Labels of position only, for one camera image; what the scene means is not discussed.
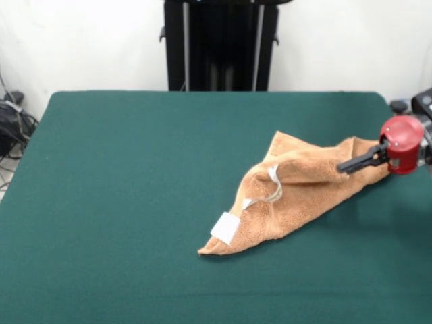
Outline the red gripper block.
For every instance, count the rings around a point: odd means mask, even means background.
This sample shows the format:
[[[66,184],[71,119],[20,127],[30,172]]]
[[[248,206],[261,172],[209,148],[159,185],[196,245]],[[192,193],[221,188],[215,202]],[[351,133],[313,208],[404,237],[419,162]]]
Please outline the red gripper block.
[[[422,123],[416,117],[393,116],[381,127],[382,143],[372,146],[363,155],[340,163],[336,169],[339,173],[353,174],[366,167],[388,163],[390,173],[408,175],[418,167],[424,132]]]

